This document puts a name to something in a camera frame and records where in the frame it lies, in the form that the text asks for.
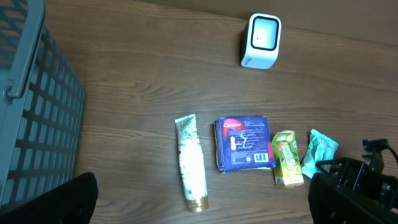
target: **basket handle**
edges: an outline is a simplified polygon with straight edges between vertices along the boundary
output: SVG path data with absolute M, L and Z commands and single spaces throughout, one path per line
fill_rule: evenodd
M 27 75 L 33 63 L 36 46 L 40 41 L 44 24 L 44 0 L 27 0 L 28 12 L 18 48 L 12 61 L 9 80 L 12 81 L 8 96 L 20 98 L 24 91 Z

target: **white device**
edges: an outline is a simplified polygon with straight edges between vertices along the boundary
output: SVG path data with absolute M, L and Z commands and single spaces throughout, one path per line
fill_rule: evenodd
M 247 68 L 270 68 L 279 51 L 282 23 L 276 16 L 256 13 L 244 29 L 241 43 L 241 65 Z

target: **juice box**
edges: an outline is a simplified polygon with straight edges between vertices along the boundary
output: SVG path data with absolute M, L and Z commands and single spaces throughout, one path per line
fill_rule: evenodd
M 272 140 L 276 161 L 275 184 L 281 187 L 295 187 L 304 184 L 294 131 L 282 131 Z

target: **sanitary pad package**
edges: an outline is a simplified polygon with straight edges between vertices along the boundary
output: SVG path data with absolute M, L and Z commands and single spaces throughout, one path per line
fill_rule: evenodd
M 275 167 L 265 116 L 221 118 L 214 126 L 217 166 L 221 172 Z

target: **gray plastic basket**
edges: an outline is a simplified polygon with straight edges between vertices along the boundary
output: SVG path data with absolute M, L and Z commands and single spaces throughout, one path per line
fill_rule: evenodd
M 73 178 L 85 91 L 44 8 L 0 2 L 0 214 Z

